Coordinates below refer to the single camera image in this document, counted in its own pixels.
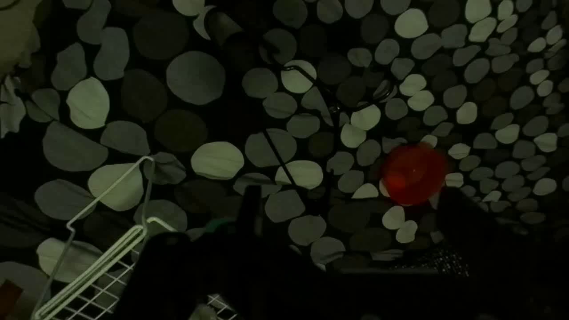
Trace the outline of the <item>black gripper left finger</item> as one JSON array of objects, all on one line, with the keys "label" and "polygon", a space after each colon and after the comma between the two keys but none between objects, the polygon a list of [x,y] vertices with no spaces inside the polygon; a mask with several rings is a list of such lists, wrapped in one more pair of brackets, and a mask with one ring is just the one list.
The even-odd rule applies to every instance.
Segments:
[{"label": "black gripper left finger", "polygon": [[219,294],[245,320],[269,320],[269,280],[254,235],[261,189],[247,187],[237,221],[192,240],[162,233],[146,242],[112,320],[190,320]]}]

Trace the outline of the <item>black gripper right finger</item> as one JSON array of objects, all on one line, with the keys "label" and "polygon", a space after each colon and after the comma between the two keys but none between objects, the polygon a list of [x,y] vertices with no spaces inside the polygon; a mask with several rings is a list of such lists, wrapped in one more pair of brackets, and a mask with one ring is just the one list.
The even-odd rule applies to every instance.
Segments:
[{"label": "black gripper right finger", "polygon": [[569,320],[565,240],[519,235],[457,189],[441,191],[437,226],[503,320]]}]

